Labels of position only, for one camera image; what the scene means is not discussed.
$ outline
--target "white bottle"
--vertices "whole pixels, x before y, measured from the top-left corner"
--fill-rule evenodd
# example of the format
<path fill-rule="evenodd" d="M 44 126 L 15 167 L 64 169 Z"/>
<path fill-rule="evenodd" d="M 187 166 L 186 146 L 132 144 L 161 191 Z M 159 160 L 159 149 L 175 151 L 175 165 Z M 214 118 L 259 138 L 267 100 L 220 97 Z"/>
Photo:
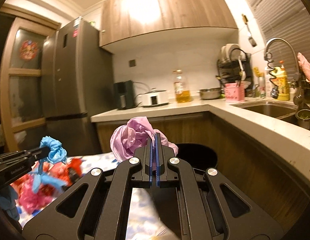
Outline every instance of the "white bottle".
<path fill-rule="evenodd" d="M 272 92 L 272 88 L 274 87 L 274 85 L 270 82 L 270 78 L 273 78 L 273 76 L 271 76 L 269 74 L 270 70 L 271 69 L 268 66 L 266 66 L 265 70 L 264 70 L 264 75 L 265 75 L 265 92 L 266 92 L 266 98 L 272 99 L 271 92 Z"/>

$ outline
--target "faucet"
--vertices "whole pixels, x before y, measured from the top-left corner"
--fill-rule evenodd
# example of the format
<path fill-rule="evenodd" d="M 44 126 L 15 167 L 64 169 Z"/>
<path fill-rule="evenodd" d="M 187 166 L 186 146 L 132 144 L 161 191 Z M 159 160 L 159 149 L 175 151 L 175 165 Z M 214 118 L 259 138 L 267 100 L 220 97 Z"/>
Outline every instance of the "faucet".
<path fill-rule="evenodd" d="M 289 44 L 286 40 L 281 39 L 281 38 L 272 38 L 272 39 L 270 39 L 266 43 L 265 48 L 264 48 L 264 60 L 268 62 L 268 67 L 270 68 L 269 74 L 272 76 L 272 78 L 270 78 L 270 82 L 274 85 L 274 87 L 272 88 L 272 91 L 271 91 L 271 97 L 274 98 L 274 99 L 277 99 L 278 95 L 279 95 L 278 85 L 274 84 L 273 81 L 272 81 L 273 79 L 276 78 L 276 76 L 271 73 L 275 68 L 270 66 L 270 64 L 274 62 L 274 60 L 272 60 L 273 55 L 272 55 L 271 52 L 268 51 L 270 46 L 274 42 L 276 42 L 276 41 L 280 41 L 280 42 L 283 42 L 283 43 L 287 44 L 289 46 L 289 48 L 291 49 L 293 55 L 294 55 L 295 68 L 296 68 L 295 77 L 294 77 L 294 83 L 295 84 L 291 84 L 291 85 L 293 87 L 297 88 L 298 92 L 294 96 L 293 102 L 294 102 L 295 105 L 301 106 L 301 105 L 304 104 L 304 93 L 303 93 L 304 90 L 301 88 L 301 85 L 300 85 L 300 79 L 301 79 L 302 75 L 301 75 L 301 72 L 300 72 L 300 69 L 299 69 L 298 60 L 297 60 L 295 51 L 294 51 L 293 47 L 291 46 L 291 44 Z"/>

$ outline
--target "pink plastic basket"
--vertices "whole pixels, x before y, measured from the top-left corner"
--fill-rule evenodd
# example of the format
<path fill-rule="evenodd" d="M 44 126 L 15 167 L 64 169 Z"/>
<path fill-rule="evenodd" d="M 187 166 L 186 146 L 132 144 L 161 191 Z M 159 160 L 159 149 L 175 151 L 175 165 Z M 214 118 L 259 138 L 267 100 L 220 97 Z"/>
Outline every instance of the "pink plastic basket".
<path fill-rule="evenodd" d="M 241 84 L 240 87 L 237 86 L 237 83 L 225 84 L 224 93 L 226 102 L 241 103 L 245 101 L 244 84 Z"/>

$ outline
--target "yellow detergent bottle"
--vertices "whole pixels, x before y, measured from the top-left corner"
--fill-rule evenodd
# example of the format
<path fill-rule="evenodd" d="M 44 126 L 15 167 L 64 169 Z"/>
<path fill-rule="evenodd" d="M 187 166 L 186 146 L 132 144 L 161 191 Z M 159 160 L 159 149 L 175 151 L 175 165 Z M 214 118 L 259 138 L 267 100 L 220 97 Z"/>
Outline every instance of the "yellow detergent bottle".
<path fill-rule="evenodd" d="M 287 73 L 283 66 L 284 61 L 281 60 L 281 67 L 275 67 L 275 70 L 272 71 L 272 74 L 276 76 L 276 79 L 272 81 L 274 84 L 278 85 L 279 95 L 277 100 L 280 101 L 289 101 L 290 100 L 290 88 L 287 83 Z"/>

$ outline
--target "metal pivot bolt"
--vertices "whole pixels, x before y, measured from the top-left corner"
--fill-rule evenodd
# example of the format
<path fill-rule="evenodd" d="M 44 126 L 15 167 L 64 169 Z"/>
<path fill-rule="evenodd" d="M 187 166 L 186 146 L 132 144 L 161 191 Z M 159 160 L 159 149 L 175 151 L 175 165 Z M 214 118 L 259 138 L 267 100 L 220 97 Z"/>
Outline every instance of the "metal pivot bolt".
<path fill-rule="evenodd" d="M 98 169 L 98 168 L 94 168 L 94 169 L 91 170 L 91 174 L 92 174 L 93 176 L 98 176 L 98 175 L 100 175 L 101 173 L 102 173 L 102 171 L 101 171 L 100 169 Z"/>
<path fill-rule="evenodd" d="M 138 164 L 139 163 L 139 158 L 133 157 L 129 159 L 130 164 Z"/>
<path fill-rule="evenodd" d="M 207 173 L 211 176 L 215 176 L 217 175 L 217 170 L 216 169 L 213 169 L 213 168 L 210 168 L 207 170 Z"/>
<path fill-rule="evenodd" d="M 172 164 L 178 164 L 179 163 L 179 158 L 173 157 L 169 159 L 169 162 Z"/>

